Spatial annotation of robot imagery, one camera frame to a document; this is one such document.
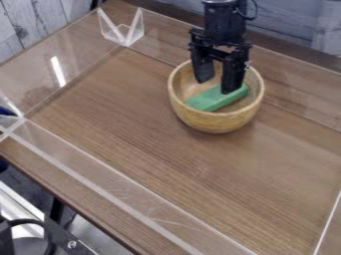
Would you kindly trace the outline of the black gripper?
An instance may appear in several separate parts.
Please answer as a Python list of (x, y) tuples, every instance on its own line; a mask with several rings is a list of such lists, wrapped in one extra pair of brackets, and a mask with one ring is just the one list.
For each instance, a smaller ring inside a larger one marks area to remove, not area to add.
[(214, 77), (214, 63), (222, 62), (221, 92), (230, 94), (241, 88), (252, 43), (244, 28), (192, 28), (189, 51), (194, 77), (202, 84)]

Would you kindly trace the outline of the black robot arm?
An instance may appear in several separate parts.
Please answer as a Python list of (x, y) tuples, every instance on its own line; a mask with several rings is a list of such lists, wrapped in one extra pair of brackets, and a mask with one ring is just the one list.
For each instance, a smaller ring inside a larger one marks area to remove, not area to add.
[(252, 43), (245, 39), (246, 22), (257, 18), (248, 16), (246, 0), (202, 0), (204, 28), (192, 28), (190, 58), (194, 77), (202, 84), (216, 74), (214, 61), (222, 64), (221, 92), (230, 94), (242, 86), (249, 63)]

